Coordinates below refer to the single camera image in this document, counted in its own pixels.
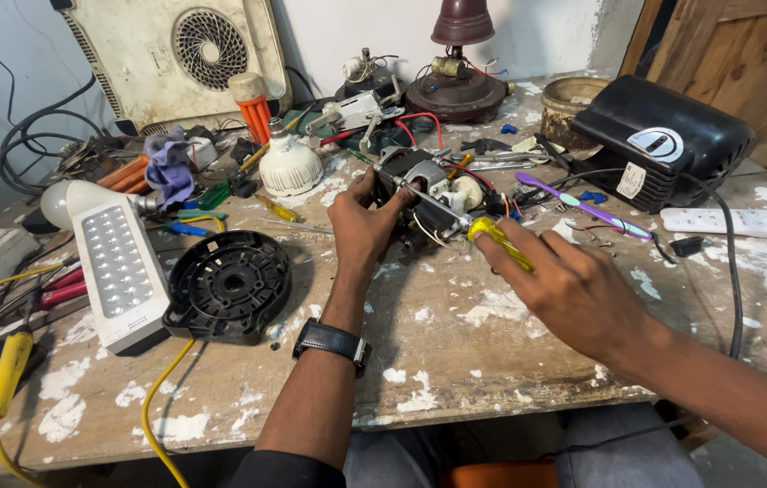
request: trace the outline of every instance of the jeans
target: jeans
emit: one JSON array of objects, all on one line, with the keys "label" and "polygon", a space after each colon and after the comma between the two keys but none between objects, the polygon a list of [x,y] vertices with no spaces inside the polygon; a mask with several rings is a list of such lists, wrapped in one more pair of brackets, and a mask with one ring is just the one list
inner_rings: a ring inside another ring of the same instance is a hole
[{"label": "jeans", "polygon": [[[559,449],[663,423],[649,403],[607,405],[561,413]],[[348,488],[434,488],[442,465],[423,429],[354,434],[347,451]],[[555,459],[560,488],[702,488],[691,459],[668,429]]]}]

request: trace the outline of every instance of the paint-stained table surface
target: paint-stained table surface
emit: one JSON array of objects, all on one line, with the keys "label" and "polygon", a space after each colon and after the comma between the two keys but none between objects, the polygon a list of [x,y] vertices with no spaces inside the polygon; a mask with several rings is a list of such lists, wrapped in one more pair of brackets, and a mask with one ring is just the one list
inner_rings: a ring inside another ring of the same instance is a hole
[{"label": "paint-stained table surface", "polygon": [[[552,79],[520,83],[491,123],[445,125],[444,144],[458,150],[462,140],[478,136],[522,140],[538,127],[540,90]],[[519,134],[500,134],[504,122],[519,127]],[[430,135],[418,138],[424,147],[437,142]],[[323,182],[306,194],[278,200],[308,223],[329,227],[326,207],[365,164],[344,151],[322,153]],[[227,161],[222,157],[215,168]],[[563,175],[548,164],[530,172],[547,182]],[[513,171],[484,175],[510,193]],[[569,193],[588,188],[580,183]],[[720,193],[734,208],[767,207],[767,173],[753,165],[743,168]],[[527,227],[554,228],[568,239],[594,245],[588,235],[566,226],[590,225],[588,216],[573,210],[562,214],[553,206],[525,209]],[[601,207],[656,230],[663,242],[684,236],[665,231],[660,217],[639,214],[615,198]],[[293,367],[291,345],[305,319],[319,315],[336,271],[330,236],[265,230],[280,226],[259,220],[271,215],[254,199],[231,198],[218,210],[229,215],[230,229],[276,236],[292,258],[293,291],[259,346],[198,343],[161,386],[150,415],[173,452],[254,443]],[[30,211],[21,202],[15,204],[0,216],[0,227],[17,226],[19,216]],[[196,240],[164,232],[150,236],[166,270]],[[726,350],[733,306],[722,235],[709,237],[705,252],[677,265],[662,260],[649,241],[603,230],[599,236],[615,243],[608,250],[616,254],[618,269],[652,314],[709,347]],[[51,258],[74,252],[71,243]],[[767,371],[767,239],[736,238],[736,255],[747,325],[743,361]],[[367,300],[364,336],[374,353],[356,383],[358,429],[653,398],[549,333],[507,283],[489,271],[473,245],[456,242],[453,250],[426,248],[412,255],[392,246],[374,273]],[[185,340],[169,339],[135,358],[116,357],[100,347],[87,307],[44,328],[37,340],[51,349],[50,356],[0,423],[10,455],[18,454],[20,463],[33,470],[153,457],[140,428],[140,404]],[[273,351],[270,345],[276,341],[281,348]]]}]

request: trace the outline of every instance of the wristwatch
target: wristwatch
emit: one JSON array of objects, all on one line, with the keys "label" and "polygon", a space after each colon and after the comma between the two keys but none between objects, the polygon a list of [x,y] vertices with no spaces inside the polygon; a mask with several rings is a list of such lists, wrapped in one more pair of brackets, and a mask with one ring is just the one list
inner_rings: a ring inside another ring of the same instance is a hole
[{"label": "wristwatch", "polygon": [[346,357],[356,365],[356,377],[362,376],[365,365],[369,362],[371,345],[364,338],[358,338],[335,327],[324,326],[310,318],[302,327],[296,345],[293,346],[293,359],[298,360],[309,347],[323,349]]}]

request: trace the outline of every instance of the red pliers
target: red pliers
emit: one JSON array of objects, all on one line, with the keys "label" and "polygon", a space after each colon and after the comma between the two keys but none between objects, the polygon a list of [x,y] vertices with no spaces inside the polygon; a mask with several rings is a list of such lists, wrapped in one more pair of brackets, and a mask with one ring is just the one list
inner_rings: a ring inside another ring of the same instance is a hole
[{"label": "red pliers", "polygon": [[78,267],[44,287],[40,300],[37,301],[37,308],[49,310],[59,303],[83,296],[88,292],[83,269]]}]

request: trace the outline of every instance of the purple toothbrush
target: purple toothbrush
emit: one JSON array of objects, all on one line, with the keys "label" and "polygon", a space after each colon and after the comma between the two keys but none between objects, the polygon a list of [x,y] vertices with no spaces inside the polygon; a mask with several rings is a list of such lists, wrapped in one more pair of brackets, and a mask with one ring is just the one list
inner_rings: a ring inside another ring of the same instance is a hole
[{"label": "purple toothbrush", "polygon": [[525,183],[526,185],[530,185],[532,187],[538,187],[542,189],[543,191],[551,194],[555,198],[561,200],[563,203],[570,205],[573,208],[582,210],[583,212],[586,212],[592,216],[595,216],[601,219],[602,221],[610,224],[613,227],[617,227],[624,230],[626,233],[634,237],[638,237],[640,239],[651,239],[651,234],[649,234],[648,231],[643,230],[629,222],[625,222],[625,221],[622,221],[621,219],[617,219],[613,216],[610,216],[606,212],[601,212],[600,210],[597,210],[595,207],[590,206],[587,203],[581,202],[580,199],[576,198],[573,195],[561,193],[560,191],[550,187],[546,183],[542,183],[540,180],[538,180],[537,178],[534,178],[528,173],[522,173],[521,171],[519,171],[518,173],[516,173],[516,179],[522,183]]}]

